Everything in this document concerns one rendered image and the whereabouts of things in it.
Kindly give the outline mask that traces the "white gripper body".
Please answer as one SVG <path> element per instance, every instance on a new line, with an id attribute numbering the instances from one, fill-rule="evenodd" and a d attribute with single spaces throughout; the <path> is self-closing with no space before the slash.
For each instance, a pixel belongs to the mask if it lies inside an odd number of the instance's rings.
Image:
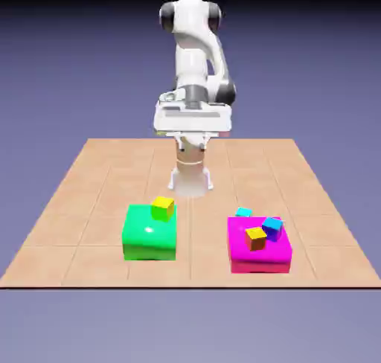
<path id="1" fill-rule="evenodd" d="M 153 128 L 160 135 L 173 133 L 224 133 L 231 131 L 231 107 L 201 102 L 200 109 L 187 109 L 184 101 L 156 103 Z"/>

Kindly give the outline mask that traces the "small yellow cube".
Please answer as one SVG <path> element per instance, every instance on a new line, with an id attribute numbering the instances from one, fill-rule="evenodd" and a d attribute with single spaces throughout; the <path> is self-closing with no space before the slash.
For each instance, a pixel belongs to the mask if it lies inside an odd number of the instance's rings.
<path id="1" fill-rule="evenodd" d="M 174 213 L 174 199 L 157 196 L 151 203 L 150 209 L 154 220 L 168 222 Z"/>

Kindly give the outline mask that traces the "small orange cube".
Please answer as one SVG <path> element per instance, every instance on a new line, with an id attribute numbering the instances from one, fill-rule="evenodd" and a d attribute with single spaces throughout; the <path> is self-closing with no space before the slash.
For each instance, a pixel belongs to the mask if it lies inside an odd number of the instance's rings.
<path id="1" fill-rule="evenodd" d="M 245 241 L 250 251 L 265 249 L 267 235 L 261 227 L 247 228 L 245 230 Z"/>

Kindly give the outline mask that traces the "small blue cube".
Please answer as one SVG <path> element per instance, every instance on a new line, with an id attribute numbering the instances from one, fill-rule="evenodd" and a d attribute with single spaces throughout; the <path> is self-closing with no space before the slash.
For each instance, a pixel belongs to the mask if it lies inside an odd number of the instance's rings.
<path id="1" fill-rule="evenodd" d="M 282 227 L 283 221 L 274 217 L 267 217 L 261 225 L 261 228 L 265 232 L 267 239 L 272 242 L 278 241 L 282 232 Z"/>

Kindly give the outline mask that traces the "large green box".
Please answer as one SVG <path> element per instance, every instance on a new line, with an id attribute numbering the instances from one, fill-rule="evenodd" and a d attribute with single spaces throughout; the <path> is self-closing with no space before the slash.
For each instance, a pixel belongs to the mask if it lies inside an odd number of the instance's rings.
<path id="1" fill-rule="evenodd" d="M 168 221 L 153 217 L 151 205 L 130 205 L 121 235 L 124 259 L 175 260 L 176 236 L 176 205 Z"/>

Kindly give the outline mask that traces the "large magenta box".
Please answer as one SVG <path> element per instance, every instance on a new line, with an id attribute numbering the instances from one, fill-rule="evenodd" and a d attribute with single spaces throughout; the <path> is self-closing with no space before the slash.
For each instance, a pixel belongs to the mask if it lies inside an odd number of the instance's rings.
<path id="1" fill-rule="evenodd" d="M 245 241 L 247 228 L 261 227 L 267 216 L 239 217 L 227 219 L 228 252 L 232 273 L 288 273 L 292 262 L 292 246 L 284 221 L 277 242 L 267 239 L 265 249 L 250 251 Z"/>

